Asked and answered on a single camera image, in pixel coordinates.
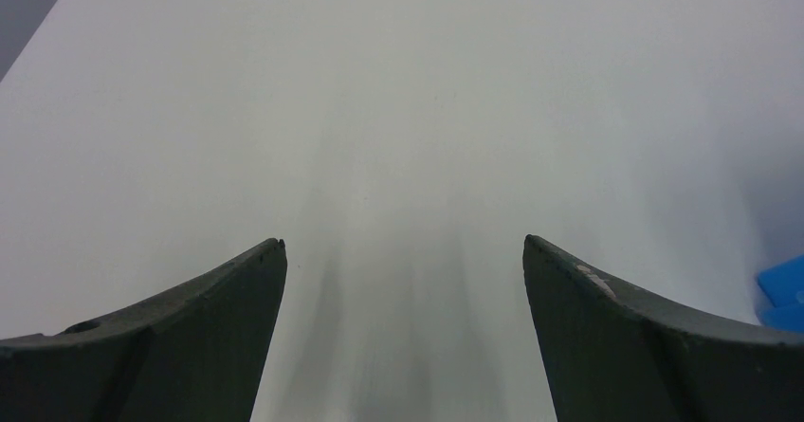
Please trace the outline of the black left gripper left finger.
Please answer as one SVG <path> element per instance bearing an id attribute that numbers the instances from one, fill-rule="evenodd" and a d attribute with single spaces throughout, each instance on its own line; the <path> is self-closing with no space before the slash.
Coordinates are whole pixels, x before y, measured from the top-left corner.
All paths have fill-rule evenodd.
<path id="1" fill-rule="evenodd" d="M 5 421 L 248 421 L 287 259 L 269 239 L 63 332 L 1 343 Z"/>

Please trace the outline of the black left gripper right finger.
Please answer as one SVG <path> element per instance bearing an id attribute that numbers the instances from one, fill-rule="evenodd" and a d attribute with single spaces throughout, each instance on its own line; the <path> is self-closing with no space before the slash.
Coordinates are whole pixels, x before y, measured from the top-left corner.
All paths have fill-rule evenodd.
<path id="1" fill-rule="evenodd" d="M 799 421 L 803 338 L 676 303 L 536 235 L 530 312 L 560 421 Z"/>

